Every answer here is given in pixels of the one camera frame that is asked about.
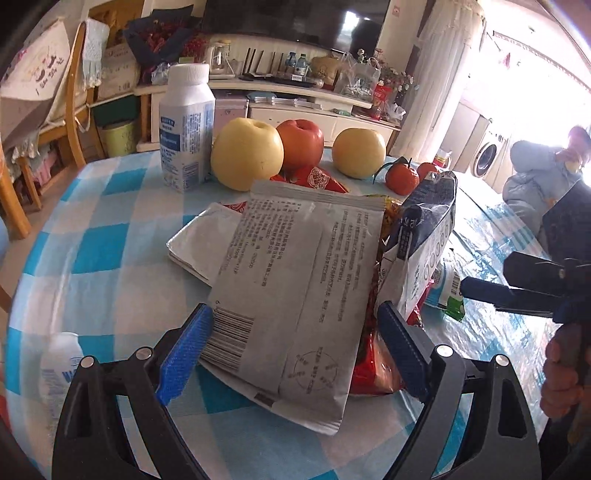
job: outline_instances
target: television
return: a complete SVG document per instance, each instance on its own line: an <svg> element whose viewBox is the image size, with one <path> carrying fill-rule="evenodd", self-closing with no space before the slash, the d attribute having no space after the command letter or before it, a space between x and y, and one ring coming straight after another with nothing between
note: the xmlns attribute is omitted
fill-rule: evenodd
<svg viewBox="0 0 591 480"><path fill-rule="evenodd" d="M373 55L390 0L207 0L202 30Z"/></svg>

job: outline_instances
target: white bottle cap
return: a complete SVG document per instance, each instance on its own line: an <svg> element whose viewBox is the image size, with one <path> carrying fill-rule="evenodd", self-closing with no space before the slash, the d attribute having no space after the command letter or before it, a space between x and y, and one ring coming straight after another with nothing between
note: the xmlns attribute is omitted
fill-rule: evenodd
<svg viewBox="0 0 591 480"><path fill-rule="evenodd" d="M208 81L207 63L182 63L173 65L168 71L168 84L172 86L199 85Z"/></svg>

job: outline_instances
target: white paper packet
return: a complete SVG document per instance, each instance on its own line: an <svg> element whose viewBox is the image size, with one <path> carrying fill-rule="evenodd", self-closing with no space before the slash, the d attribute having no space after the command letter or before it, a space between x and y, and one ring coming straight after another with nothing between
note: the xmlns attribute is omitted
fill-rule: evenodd
<svg viewBox="0 0 591 480"><path fill-rule="evenodd" d="M381 198L256 182L208 299L204 365L265 408L336 433L383 215Z"/></svg>
<svg viewBox="0 0 591 480"><path fill-rule="evenodd" d="M211 287L240 218L240 213L212 203L166 242L168 256Z"/></svg>

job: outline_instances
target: finger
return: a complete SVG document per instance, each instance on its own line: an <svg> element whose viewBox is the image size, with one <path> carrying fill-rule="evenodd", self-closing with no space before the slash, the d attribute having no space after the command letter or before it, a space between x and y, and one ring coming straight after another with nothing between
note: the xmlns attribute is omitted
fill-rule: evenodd
<svg viewBox="0 0 591 480"><path fill-rule="evenodd" d="M546 358L554 363L560 362L560 344L553 338L546 345Z"/></svg>
<svg viewBox="0 0 591 480"><path fill-rule="evenodd" d="M540 408L546 414L549 419L558 420L564 417L570 410L570 408L558 408L550 405L542 398L540 401Z"/></svg>
<svg viewBox="0 0 591 480"><path fill-rule="evenodd" d="M542 385L542 398L550 405L556 408L570 408L576 405L583 398L583 388L573 387L569 390L556 391L552 390L545 382Z"/></svg>
<svg viewBox="0 0 591 480"><path fill-rule="evenodd" d="M546 360L543 371L546 383L552 390L568 390L579 381L579 376L573 368L563 367L551 360Z"/></svg>
<svg viewBox="0 0 591 480"><path fill-rule="evenodd" d="M577 323L569 323L562 325L551 341L550 351L546 352L546 356L554 362L560 361L562 364L574 365L581 343L581 326Z"/></svg>

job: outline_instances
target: red packaging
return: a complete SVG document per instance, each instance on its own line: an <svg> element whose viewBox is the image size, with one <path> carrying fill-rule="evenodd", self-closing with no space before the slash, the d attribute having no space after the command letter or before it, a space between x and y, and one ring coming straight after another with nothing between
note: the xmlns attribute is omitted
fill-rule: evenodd
<svg viewBox="0 0 591 480"><path fill-rule="evenodd" d="M429 295L429 290L431 290L431 285L433 285L434 281L432 278L429 278L429 282L427 283L427 287L421 295L421 298L418 299L417 306L412 310L410 315L408 316L407 323L409 325L418 325L419 327L423 328L423 319L421 318L421 307L423 303L425 303L425 299L427 295Z"/></svg>
<svg viewBox="0 0 591 480"><path fill-rule="evenodd" d="M231 203L231 204L222 203L222 205L224 205L224 207L227 207L230 210L234 210L235 212L238 212L238 213L244 213L244 209L246 208L246 202Z"/></svg>
<svg viewBox="0 0 591 480"><path fill-rule="evenodd" d="M287 183L287 180L281 174L273 175L269 180L272 181L284 181Z"/></svg>
<svg viewBox="0 0 591 480"><path fill-rule="evenodd" d="M319 190L330 190L331 192L349 193L347 188L336 181L330 174L320 168L308 165L299 168L290 177L290 183L301 187L309 187Z"/></svg>
<svg viewBox="0 0 591 480"><path fill-rule="evenodd" d="M372 100L373 106L369 112L369 116L376 120L382 119L382 113L385 109L386 101L388 100L388 95L392 93L394 90L391 87L386 87L384 85L376 85L374 90L374 98Z"/></svg>
<svg viewBox="0 0 591 480"><path fill-rule="evenodd" d="M377 268L376 274L379 275L379 264ZM353 378L349 388L349 393L352 395L386 395L404 388L404 383L396 368L396 363L394 363L386 344L376 328L377 320L374 316L374 305L378 292L376 274L374 274L374 279L372 280L373 287L369 293L365 325L363 327L357 360L353 369ZM432 284L433 281L430 280L417 306L411 312L407 320L409 325L423 327L420 309L429 294Z"/></svg>

